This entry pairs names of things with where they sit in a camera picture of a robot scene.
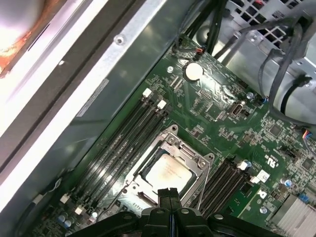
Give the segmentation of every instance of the screw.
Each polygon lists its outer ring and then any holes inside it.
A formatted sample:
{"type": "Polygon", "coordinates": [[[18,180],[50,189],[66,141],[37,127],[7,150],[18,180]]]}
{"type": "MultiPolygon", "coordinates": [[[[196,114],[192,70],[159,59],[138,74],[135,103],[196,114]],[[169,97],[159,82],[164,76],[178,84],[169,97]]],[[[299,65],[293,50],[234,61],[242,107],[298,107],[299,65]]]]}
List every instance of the screw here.
{"type": "Polygon", "coordinates": [[[182,213],[182,214],[188,214],[188,213],[189,213],[189,210],[188,210],[188,209],[182,209],[182,210],[181,210],[181,213],[182,213]]]}
{"type": "Polygon", "coordinates": [[[123,217],[123,219],[124,219],[124,220],[130,220],[130,219],[132,219],[132,216],[126,215],[126,216],[123,217]]]}
{"type": "Polygon", "coordinates": [[[125,37],[124,35],[117,35],[114,37],[114,42],[117,45],[124,45],[125,44],[125,37]]]}
{"type": "Polygon", "coordinates": [[[205,161],[201,160],[201,161],[198,162],[198,165],[199,165],[201,168],[203,168],[203,167],[206,166],[206,163],[205,163],[205,161]]]}
{"type": "Polygon", "coordinates": [[[262,207],[260,208],[260,213],[261,213],[261,214],[267,214],[267,213],[268,213],[267,208],[266,208],[265,206],[262,206],[262,207]]]}
{"type": "Polygon", "coordinates": [[[172,73],[173,72],[173,67],[172,66],[167,67],[167,72],[172,73]]]}
{"type": "Polygon", "coordinates": [[[223,220],[224,219],[224,217],[222,215],[220,215],[220,214],[216,214],[214,217],[217,220],[223,220]]]}

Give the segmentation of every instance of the label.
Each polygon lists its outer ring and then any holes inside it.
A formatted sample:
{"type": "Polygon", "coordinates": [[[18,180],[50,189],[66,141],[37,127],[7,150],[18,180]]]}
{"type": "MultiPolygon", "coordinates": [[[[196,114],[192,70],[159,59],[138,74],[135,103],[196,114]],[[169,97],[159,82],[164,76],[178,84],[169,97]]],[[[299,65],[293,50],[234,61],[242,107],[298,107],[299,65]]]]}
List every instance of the label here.
{"type": "Polygon", "coordinates": [[[94,91],[94,93],[91,95],[91,97],[88,99],[88,101],[85,103],[85,105],[78,112],[76,117],[82,117],[85,114],[85,112],[90,108],[92,103],[95,101],[95,99],[98,97],[98,95],[101,93],[101,91],[106,87],[108,83],[109,80],[105,78],[98,86],[98,88],[94,91]]]}

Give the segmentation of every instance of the cable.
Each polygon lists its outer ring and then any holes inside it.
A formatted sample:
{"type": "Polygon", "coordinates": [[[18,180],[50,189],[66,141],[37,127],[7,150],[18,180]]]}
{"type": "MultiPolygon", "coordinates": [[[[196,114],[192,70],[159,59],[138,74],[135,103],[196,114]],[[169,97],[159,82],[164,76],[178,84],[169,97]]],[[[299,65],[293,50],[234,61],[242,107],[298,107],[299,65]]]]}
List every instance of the cable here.
{"type": "Polygon", "coordinates": [[[189,20],[189,18],[191,17],[191,14],[196,10],[196,7],[198,6],[198,4],[201,2],[202,0],[195,0],[189,10],[186,12],[186,14],[184,15],[183,17],[183,20],[182,20],[182,23],[180,25],[180,27],[178,28],[178,33],[176,35],[176,38],[175,38],[175,46],[174,46],[174,49],[179,51],[179,52],[194,52],[196,51],[196,48],[181,48],[180,47],[180,35],[181,35],[181,32],[183,31],[184,29],[184,26],[187,22],[187,20],[189,20]]]}
{"type": "Polygon", "coordinates": [[[212,54],[214,47],[216,45],[219,31],[222,25],[223,14],[225,11],[226,3],[228,0],[218,1],[218,6],[213,18],[212,23],[210,24],[207,40],[206,40],[206,52],[212,54]]]}
{"type": "Polygon", "coordinates": [[[299,46],[299,44],[301,42],[302,35],[303,35],[302,26],[300,24],[296,24],[294,26],[293,37],[291,39],[290,47],[288,48],[288,50],[284,56],[283,62],[280,65],[278,72],[276,74],[276,77],[275,77],[275,79],[272,83],[272,86],[271,86],[271,90],[270,90],[270,94],[269,94],[269,111],[270,111],[271,115],[279,118],[280,120],[291,122],[291,123],[294,123],[296,125],[300,125],[300,126],[304,126],[304,127],[314,127],[314,126],[316,126],[316,124],[302,122],[302,121],[296,120],[294,118],[290,118],[290,117],[282,114],[280,111],[278,111],[274,107],[274,101],[276,99],[278,89],[280,88],[280,85],[283,81],[283,78],[284,78],[284,75],[286,73],[288,66],[292,62],[292,58],[294,57],[294,55],[296,53],[296,48],[299,46]]]}
{"type": "Polygon", "coordinates": [[[297,88],[303,87],[304,85],[307,85],[311,80],[312,80],[311,77],[307,77],[305,75],[300,75],[297,79],[295,79],[293,81],[292,86],[289,88],[289,90],[286,92],[286,94],[284,95],[284,97],[282,99],[281,109],[280,109],[281,113],[285,114],[286,105],[287,105],[288,99],[291,96],[291,94],[297,88]]]}
{"type": "Polygon", "coordinates": [[[40,203],[40,201],[48,194],[52,193],[53,191],[57,190],[60,187],[60,184],[63,179],[66,179],[66,177],[72,172],[73,170],[68,170],[64,174],[62,174],[57,179],[53,180],[52,182],[47,185],[47,187],[40,192],[33,200],[32,202],[26,207],[26,209],[23,211],[22,215],[20,216],[14,231],[13,231],[13,237],[19,237],[20,231],[23,227],[23,224],[25,223],[28,216],[31,214],[33,209],[36,207],[37,204],[40,203]]]}
{"type": "Polygon", "coordinates": [[[186,30],[185,34],[186,35],[189,34],[189,38],[192,39],[193,36],[197,33],[201,25],[207,20],[211,12],[214,10],[216,3],[217,3],[217,0],[210,0],[210,2],[201,11],[199,16],[195,19],[195,21],[191,24],[191,26],[186,30]]]}
{"type": "MultiPolygon", "coordinates": [[[[262,23],[262,24],[259,24],[259,25],[255,25],[255,26],[249,26],[249,27],[246,27],[246,28],[243,28],[241,30],[239,30],[239,33],[241,34],[241,36],[239,37],[239,40],[241,42],[243,42],[246,37],[246,33],[250,32],[250,31],[258,31],[258,30],[263,30],[263,29],[269,29],[269,28],[274,28],[276,26],[288,26],[290,27],[291,25],[294,24],[296,18],[284,18],[284,19],[281,19],[281,20],[277,20],[277,21],[268,21],[268,22],[265,22],[265,23],[262,23]]],[[[215,56],[214,58],[218,59],[220,58],[224,53],[226,53],[226,51],[232,47],[235,42],[237,41],[238,37],[237,36],[232,36],[228,42],[227,42],[227,45],[225,45],[223,47],[223,49],[221,51],[219,51],[215,56]]],[[[227,57],[223,60],[226,61],[226,62],[229,62],[230,59],[235,55],[235,53],[238,51],[240,45],[238,45],[237,47],[234,47],[232,50],[231,50],[231,53],[230,55],[227,55],[227,57]]]]}
{"type": "Polygon", "coordinates": [[[305,130],[304,134],[303,134],[303,142],[304,145],[306,147],[306,149],[309,151],[309,153],[313,156],[314,159],[316,159],[316,153],[310,148],[307,140],[312,136],[313,134],[311,132],[309,132],[307,129],[305,130]]]}
{"type": "Polygon", "coordinates": [[[264,91],[263,91],[263,71],[265,69],[266,64],[271,60],[276,57],[283,57],[283,53],[281,50],[278,49],[271,49],[270,53],[268,54],[267,58],[265,61],[261,64],[259,71],[258,71],[258,84],[259,84],[259,90],[261,97],[264,99],[266,98],[264,91]]]}

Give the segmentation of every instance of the motherboard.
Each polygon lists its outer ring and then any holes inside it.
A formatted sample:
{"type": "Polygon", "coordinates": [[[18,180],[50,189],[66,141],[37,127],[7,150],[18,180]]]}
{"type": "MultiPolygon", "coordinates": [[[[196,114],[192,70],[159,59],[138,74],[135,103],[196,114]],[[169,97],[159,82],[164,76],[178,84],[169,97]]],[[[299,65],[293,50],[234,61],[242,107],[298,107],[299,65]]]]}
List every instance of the motherboard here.
{"type": "MultiPolygon", "coordinates": [[[[182,46],[196,47],[187,38],[182,46]]],[[[68,236],[120,211],[140,216],[163,188],[177,188],[205,218],[223,212],[285,236],[295,236],[295,215],[306,230],[297,206],[316,220],[316,166],[302,128],[272,117],[207,53],[172,48],[62,186],[26,236],[68,236]]]]}

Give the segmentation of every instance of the wire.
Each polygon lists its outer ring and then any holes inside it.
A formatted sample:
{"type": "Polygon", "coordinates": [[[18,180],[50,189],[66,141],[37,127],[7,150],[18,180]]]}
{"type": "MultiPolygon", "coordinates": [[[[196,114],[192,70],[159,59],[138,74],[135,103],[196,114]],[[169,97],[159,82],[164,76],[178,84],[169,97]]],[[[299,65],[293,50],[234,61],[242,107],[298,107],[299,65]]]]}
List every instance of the wire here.
{"type": "Polygon", "coordinates": [[[228,0],[218,1],[218,7],[216,8],[213,21],[210,24],[206,40],[206,52],[208,52],[209,54],[212,54],[214,47],[216,45],[227,1],[228,0]]]}
{"type": "Polygon", "coordinates": [[[225,59],[223,60],[223,64],[227,64],[227,62],[229,62],[231,60],[231,58],[235,55],[235,53],[238,51],[239,47],[241,46],[241,44],[243,43],[243,41],[246,39],[245,35],[250,32],[250,31],[258,31],[258,30],[263,30],[263,29],[269,29],[269,28],[274,28],[276,26],[292,26],[295,22],[296,18],[284,18],[281,20],[277,20],[277,21],[268,21],[259,25],[255,25],[255,26],[249,26],[246,28],[243,28],[241,30],[239,30],[239,33],[241,34],[241,36],[238,38],[237,36],[232,36],[228,42],[227,45],[225,45],[223,47],[223,49],[221,51],[219,51],[214,57],[216,59],[220,58],[224,53],[226,53],[226,51],[228,49],[230,49],[235,43],[236,41],[240,41],[241,43],[236,45],[236,47],[234,47],[230,54],[227,55],[225,57],[225,59]]]}
{"type": "Polygon", "coordinates": [[[286,94],[284,95],[282,99],[281,109],[280,109],[281,113],[285,114],[286,105],[291,94],[293,94],[293,92],[297,88],[307,85],[311,80],[312,80],[311,77],[307,77],[306,75],[300,75],[297,79],[293,81],[292,86],[288,89],[288,91],[286,92],[286,94]]]}
{"type": "Polygon", "coordinates": [[[261,97],[264,99],[266,98],[264,91],[263,91],[263,71],[265,69],[266,64],[276,58],[276,57],[283,57],[283,53],[281,50],[278,49],[271,49],[270,53],[268,54],[267,58],[265,59],[265,61],[261,64],[259,71],[258,71],[258,84],[259,84],[259,90],[260,90],[260,94],[261,97]]]}
{"type": "Polygon", "coordinates": [[[189,34],[189,38],[192,39],[193,36],[197,33],[201,25],[207,20],[211,12],[214,10],[216,3],[217,0],[210,0],[210,2],[201,11],[199,16],[195,19],[195,21],[189,26],[189,28],[185,32],[186,35],[189,34]]]}
{"type": "Polygon", "coordinates": [[[299,126],[314,127],[314,126],[316,126],[316,124],[302,122],[302,121],[296,120],[294,118],[290,118],[290,117],[282,114],[280,111],[278,111],[274,107],[274,101],[276,99],[278,89],[281,86],[281,83],[283,81],[283,78],[284,78],[284,75],[286,73],[288,66],[292,62],[292,58],[294,57],[294,55],[296,53],[296,49],[300,45],[302,35],[303,35],[302,26],[300,24],[296,24],[294,26],[291,44],[290,44],[290,46],[289,46],[289,48],[284,56],[283,62],[280,65],[278,72],[277,72],[275,79],[273,80],[273,83],[271,86],[271,90],[270,90],[270,94],[269,94],[269,111],[270,111],[270,114],[272,116],[277,117],[280,120],[291,122],[291,123],[294,123],[294,124],[299,125],[299,126]]]}
{"type": "Polygon", "coordinates": [[[174,49],[179,51],[179,52],[194,52],[196,50],[196,48],[181,48],[179,40],[180,40],[180,35],[181,35],[181,32],[184,29],[185,24],[187,23],[189,18],[192,16],[192,13],[195,12],[196,8],[198,7],[198,5],[199,5],[199,3],[201,1],[203,1],[203,0],[195,0],[191,4],[189,10],[186,12],[186,14],[183,17],[183,20],[182,20],[182,23],[181,23],[180,27],[178,28],[178,32],[177,32],[177,35],[176,35],[176,38],[175,38],[174,49]]]}

